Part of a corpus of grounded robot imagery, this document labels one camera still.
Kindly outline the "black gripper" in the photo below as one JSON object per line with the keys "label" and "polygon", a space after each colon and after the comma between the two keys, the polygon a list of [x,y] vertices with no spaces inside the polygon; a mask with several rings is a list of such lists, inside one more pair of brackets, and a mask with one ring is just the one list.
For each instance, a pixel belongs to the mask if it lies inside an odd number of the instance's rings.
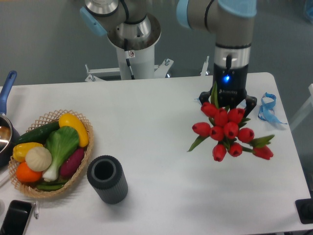
{"label": "black gripper", "polygon": [[[219,107],[236,108],[243,100],[246,101],[244,117],[247,117],[257,105],[257,98],[247,95],[246,78],[248,65],[241,68],[221,67],[214,63],[213,84],[217,83],[217,99]],[[211,91],[201,92],[199,102],[209,102]]]}

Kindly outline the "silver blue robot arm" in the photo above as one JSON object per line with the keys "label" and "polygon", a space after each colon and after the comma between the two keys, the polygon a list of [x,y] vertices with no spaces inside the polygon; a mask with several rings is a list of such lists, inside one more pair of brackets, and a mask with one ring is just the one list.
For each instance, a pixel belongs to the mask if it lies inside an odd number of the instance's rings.
{"label": "silver blue robot arm", "polygon": [[91,32],[107,36],[116,48],[123,80],[156,76],[154,46],[161,27],[203,30],[215,36],[212,88],[200,102],[236,108],[247,116],[257,99],[246,91],[246,78],[257,2],[254,0],[87,0],[80,15]]}

